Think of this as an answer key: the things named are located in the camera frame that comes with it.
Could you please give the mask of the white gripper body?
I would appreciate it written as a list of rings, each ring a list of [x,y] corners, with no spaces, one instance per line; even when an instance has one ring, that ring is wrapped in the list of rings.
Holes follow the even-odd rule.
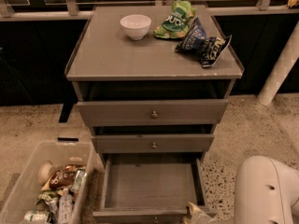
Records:
[[[219,224],[219,221],[213,217],[210,217],[206,213],[199,213],[194,215],[189,215],[189,224]]]

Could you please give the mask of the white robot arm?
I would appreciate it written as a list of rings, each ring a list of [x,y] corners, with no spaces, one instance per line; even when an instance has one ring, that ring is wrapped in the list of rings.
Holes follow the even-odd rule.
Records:
[[[265,156],[240,165],[235,179],[234,216],[218,220],[188,203],[183,224],[298,224],[299,171]]]

